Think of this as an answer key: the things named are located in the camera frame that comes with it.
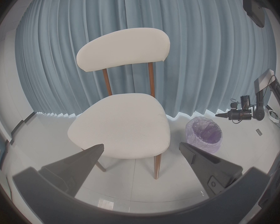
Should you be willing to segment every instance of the trash can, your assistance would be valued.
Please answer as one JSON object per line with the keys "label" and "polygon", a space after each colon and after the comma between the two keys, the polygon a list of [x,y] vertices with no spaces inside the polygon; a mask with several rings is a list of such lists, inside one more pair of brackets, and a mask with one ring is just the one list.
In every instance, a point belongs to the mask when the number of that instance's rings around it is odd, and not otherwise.
{"label": "trash can", "polygon": [[187,143],[210,154],[221,146],[223,133],[219,125],[205,117],[195,117],[186,125]]}

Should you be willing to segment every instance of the white chair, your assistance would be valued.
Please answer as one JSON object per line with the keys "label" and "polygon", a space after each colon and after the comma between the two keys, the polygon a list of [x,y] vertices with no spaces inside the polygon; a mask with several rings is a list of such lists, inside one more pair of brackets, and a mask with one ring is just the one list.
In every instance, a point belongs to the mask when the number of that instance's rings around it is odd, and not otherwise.
{"label": "white chair", "polygon": [[[164,61],[170,41],[155,28],[131,28],[103,35],[83,46],[77,64],[84,71],[103,69],[109,96],[84,111],[69,127],[68,137],[80,148],[104,144],[103,156],[118,159],[154,157],[154,178],[161,154],[170,143],[165,111],[155,99],[153,62]],[[112,95],[107,68],[148,63],[151,94]],[[97,166],[105,169],[100,163]]]}

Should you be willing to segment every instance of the wooden chair leg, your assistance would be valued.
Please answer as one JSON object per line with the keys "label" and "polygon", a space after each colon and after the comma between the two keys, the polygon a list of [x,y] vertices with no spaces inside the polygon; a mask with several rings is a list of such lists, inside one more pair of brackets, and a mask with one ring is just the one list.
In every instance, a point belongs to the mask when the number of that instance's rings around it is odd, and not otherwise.
{"label": "wooden chair leg", "polygon": [[160,166],[161,166],[161,156],[162,154],[159,154],[157,156],[153,157],[153,163],[154,163],[154,170],[155,170],[155,179],[158,179],[159,177],[159,171],[160,171]]}
{"label": "wooden chair leg", "polygon": [[99,163],[99,161],[97,161],[96,166],[102,171],[105,172],[106,169]]}

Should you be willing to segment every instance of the curtain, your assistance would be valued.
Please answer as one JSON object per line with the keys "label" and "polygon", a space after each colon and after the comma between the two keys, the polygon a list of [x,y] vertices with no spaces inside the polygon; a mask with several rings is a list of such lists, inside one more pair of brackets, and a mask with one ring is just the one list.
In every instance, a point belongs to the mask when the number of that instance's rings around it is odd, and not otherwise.
{"label": "curtain", "polygon": [[[156,99],[166,114],[229,108],[254,80],[276,70],[276,45],[265,14],[257,27],[242,0],[33,0],[16,32],[16,63],[35,112],[80,114],[108,95],[102,71],[76,64],[81,47],[121,29],[152,27],[170,39],[154,63]],[[113,94],[150,93],[147,64],[108,69]],[[265,95],[268,102],[270,91]]]}

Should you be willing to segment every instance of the chair backrest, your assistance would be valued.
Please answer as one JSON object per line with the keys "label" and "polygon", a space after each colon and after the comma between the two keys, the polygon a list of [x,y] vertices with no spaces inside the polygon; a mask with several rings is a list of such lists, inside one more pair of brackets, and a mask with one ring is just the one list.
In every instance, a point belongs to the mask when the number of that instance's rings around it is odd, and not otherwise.
{"label": "chair backrest", "polygon": [[108,94],[112,95],[107,68],[148,63],[151,95],[154,95],[153,62],[168,56],[170,40],[156,28],[130,28],[109,33],[84,45],[77,65],[84,71],[103,69]]}

